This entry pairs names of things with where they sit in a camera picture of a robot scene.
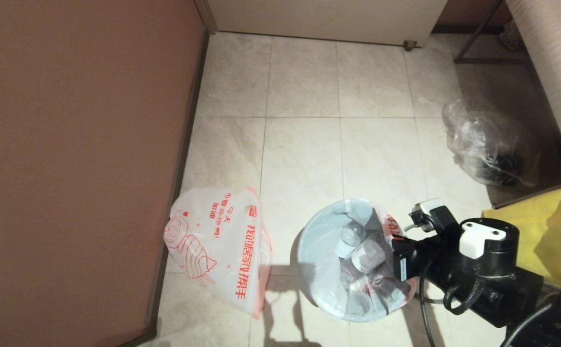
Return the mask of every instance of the baseboard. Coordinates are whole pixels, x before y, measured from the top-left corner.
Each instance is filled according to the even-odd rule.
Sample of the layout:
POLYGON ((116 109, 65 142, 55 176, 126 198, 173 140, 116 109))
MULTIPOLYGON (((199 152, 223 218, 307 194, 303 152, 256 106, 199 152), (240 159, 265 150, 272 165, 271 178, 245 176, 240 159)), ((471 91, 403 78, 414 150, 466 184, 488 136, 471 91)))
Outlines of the baseboard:
MULTIPOLYGON (((206 53, 208 52, 208 41, 210 39, 210 33, 206 30, 203 34, 203 42, 201 46, 201 53, 199 55, 199 66, 197 67, 197 74, 195 75, 195 80, 192 84, 190 90, 190 101, 188 102, 188 121, 185 129, 185 134, 183 136, 182 151, 180 154, 179 162, 177 163, 177 172, 175 178, 175 186, 173 192, 173 199, 175 201, 180 195, 180 188, 182 186, 182 180, 184 179, 184 169, 186 168, 186 156, 188 155, 188 146, 190 145, 190 137, 193 130, 193 125, 195 122, 195 110, 197 110, 197 101, 199 101, 199 90, 201 89, 201 79, 203 78, 203 67, 205 65, 206 53)), ((153 340, 157 336, 157 323, 159 320, 159 307, 161 303, 161 294, 163 292, 163 281, 164 273, 167 266, 167 257, 169 251, 167 247, 162 242, 162 253, 160 257, 160 263, 158 266, 159 273, 157 275, 157 283, 154 289, 154 295, 152 299, 152 307, 150 313, 150 323, 148 329, 141 336, 138 336, 131 341, 119 345, 119 347, 136 347, 142 343, 153 340)))
MULTIPOLYGON (((431 33, 433 34, 472 34, 477 26, 442 26, 437 24, 431 33)), ((481 33, 486 35, 499 35, 503 27, 484 27, 481 33)))

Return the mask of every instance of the plastic bag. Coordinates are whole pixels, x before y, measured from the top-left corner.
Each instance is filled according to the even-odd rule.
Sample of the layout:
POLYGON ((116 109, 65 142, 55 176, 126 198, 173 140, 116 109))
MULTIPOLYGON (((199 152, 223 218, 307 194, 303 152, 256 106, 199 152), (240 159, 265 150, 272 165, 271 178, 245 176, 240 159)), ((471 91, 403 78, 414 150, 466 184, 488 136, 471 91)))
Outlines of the plastic bag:
POLYGON ((259 318, 272 248, 254 189, 187 191, 171 206, 164 241, 188 278, 259 318))
POLYGON ((535 187, 540 150, 518 121, 484 102, 458 99, 442 110, 454 161, 486 185, 535 187))
POLYGON ((400 309, 415 294, 415 279, 394 277, 392 233, 402 235, 398 223, 368 200, 342 200, 325 207, 305 226, 298 240, 297 258, 307 295, 333 319, 375 321, 400 309), (342 230, 357 223, 371 233, 382 233, 385 260, 367 274, 355 271, 347 280, 348 260, 342 230))

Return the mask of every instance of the door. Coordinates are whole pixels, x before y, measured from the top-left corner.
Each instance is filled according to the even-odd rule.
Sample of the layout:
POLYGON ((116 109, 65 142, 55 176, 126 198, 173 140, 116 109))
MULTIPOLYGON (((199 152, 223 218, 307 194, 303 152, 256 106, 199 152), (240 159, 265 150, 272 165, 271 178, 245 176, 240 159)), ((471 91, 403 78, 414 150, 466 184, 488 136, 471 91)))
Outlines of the door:
POLYGON ((0 347, 154 333, 203 33, 193 0, 0 0, 0 347))
POLYGON ((422 46, 446 0, 208 2, 221 31, 422 46))

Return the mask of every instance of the tiled floor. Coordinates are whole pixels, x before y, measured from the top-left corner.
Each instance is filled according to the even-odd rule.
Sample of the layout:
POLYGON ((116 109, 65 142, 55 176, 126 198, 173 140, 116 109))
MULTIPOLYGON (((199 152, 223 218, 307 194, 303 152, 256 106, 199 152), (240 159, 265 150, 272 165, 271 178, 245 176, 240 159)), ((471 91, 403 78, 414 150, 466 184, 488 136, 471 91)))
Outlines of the tiled floor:
MULTIPOLYGON (((159 337, 149 345, 427 346, 415 301, 374 323, 327 318, 300 293, 289 254, 309 218, 343 197, 369 198, 403 225, 411 207, 430 198, 443 198, 459 220, 489 207, 485 187, 454 164, 441 106, 470 95, 528 103, 530 81, 524 67, 454 65, 467 38, 432 35, 426 47, 405 52, 351 42, 211 37, 182 189, 256 187, 275 266, 264 314, 254 320, 189 283, 169 259, 159 337), (502 83, 505 93, 519 97, 498 94, 502 83)), ((476 51, 505 54, 488 37, 476 51)), ((429 294, 442 296, 436 288, 429 294)), ((505 330, 471 312, 430 311, 441 347, 503 340, 505 330)))

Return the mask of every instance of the trash can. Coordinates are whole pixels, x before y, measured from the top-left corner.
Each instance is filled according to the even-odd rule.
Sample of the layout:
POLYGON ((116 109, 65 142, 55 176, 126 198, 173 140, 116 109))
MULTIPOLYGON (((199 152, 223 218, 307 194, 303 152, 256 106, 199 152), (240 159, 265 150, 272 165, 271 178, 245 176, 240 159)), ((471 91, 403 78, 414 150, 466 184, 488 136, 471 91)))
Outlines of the trash can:
POLYGON ((398 223, 364 199, 319 211, 300 233, 297 261, 307 296, 333 319, 375 321, 405 305, 414 279, 393 272, 392 234, 398 223))

